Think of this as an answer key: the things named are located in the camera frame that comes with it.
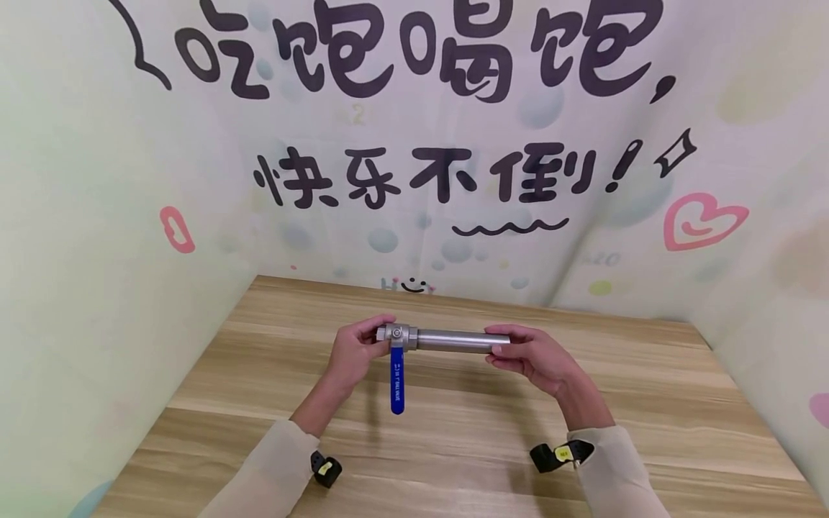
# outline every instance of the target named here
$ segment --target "metal pipe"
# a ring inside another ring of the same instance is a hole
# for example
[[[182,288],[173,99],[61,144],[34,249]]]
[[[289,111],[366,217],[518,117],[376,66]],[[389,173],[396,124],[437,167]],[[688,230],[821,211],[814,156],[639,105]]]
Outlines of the metal pipe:
[[[482,332],[418,329],[406,324],[386,324],[377,329],[377,341],[392,340],[392,346],[404,351],[443,351],[489,354],[492,346],[510,343],[507,335],[489,335]]]
[[[506,335],[488,335],[482,332],[439,331],[436,329],[419,329],[416,349],[424,351],[472,352],[489,354],[492,346],[508,344]]]

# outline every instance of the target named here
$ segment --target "wooden table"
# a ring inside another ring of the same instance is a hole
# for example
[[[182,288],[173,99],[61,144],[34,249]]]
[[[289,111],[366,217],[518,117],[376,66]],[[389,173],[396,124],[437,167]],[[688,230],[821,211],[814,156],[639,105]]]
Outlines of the wooden table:
[[[327,362],[338,327],[379,312],[418,327],[548,331],[594,377],[673,518],[829,516],[690,325],[259,277],[184,380],[96,516],[196,516]],[[571,467],[528,455],[563,442],[550,397],[482,356],[406,356],[406,411],[388,360],[337,414],[321,450],[345,472],[292,516],[586,517]]]

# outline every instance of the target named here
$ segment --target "hand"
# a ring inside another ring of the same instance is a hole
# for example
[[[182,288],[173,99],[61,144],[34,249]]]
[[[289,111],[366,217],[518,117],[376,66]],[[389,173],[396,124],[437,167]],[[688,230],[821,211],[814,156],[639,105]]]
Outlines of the hand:
[[[511,344],[494,346],[487,363],[502,370],[523,374],[547,394],[558,397],[562,386],[583,374],[569,352],[550,335],[531,327],[498,324],[484,329],[496,335],[509,335]]]
[[[394,315],[377,315],[340,327],[322,377],[350,394],[368,374],[371,361],[389,354],[389,342],[378,342],[375,334],[377,327],[394,321]]]

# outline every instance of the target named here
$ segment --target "wavy line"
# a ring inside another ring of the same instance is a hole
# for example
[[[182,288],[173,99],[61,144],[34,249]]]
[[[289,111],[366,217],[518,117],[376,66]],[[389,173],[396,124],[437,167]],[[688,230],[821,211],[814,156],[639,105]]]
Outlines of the wavy line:
[[[567,223],[570,222],[570,218],[564,218],[563,220],[559,221],[555,225],[547,225],[542,220],[535,220],[532,222],[532,225],[522,229],[520,226],[516,225],[515,223],[507,223],[503,227],[497,230],[489,230],[485,229],[482,226],[478,225],[472,230],[460,230],[457,226],[452,227],[452,231],[457,235],[462,235],[463,237],[469,237],[470,235],[475,234],[484,234],[484,235],[500,235],[506,232],[507,230],[512,230],[513,232],[517,232],[518,234],[529,234],[533,230],[544,229],[544,230],[558,230]]]
[[[133,44],[135,45],[135,68],[143,70],[150,75],[154,75],[159,81],[161,81],[164,88],[172,90],[170,80],[166,75],[164,75],[164,72],[161,72],[155,65],[150,65],[144,60],[144,44],[141,41],[141,33],[138,32],[138,26],[135,25],[135,21],[133,20],[133,17],[130,16],[127,8],[124,7],[121,0],[109,0],[109,3],[112,4],[112,7],[115,7],[115,10],[118,11],[124,19],[124,23],[127,24],[129,33],[133,35]]]

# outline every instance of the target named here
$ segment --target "person's left hand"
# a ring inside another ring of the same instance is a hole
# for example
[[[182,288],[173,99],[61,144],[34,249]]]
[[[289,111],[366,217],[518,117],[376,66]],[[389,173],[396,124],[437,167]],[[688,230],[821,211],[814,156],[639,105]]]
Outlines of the person's left hand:
[[[368,374],[371,361],[389,354],[389,341],[377,341],[375,332],[377,327],[394,322],[395,319],[394,315],[377,315],[340,327],[323,377],[340,390],[354,390]]]

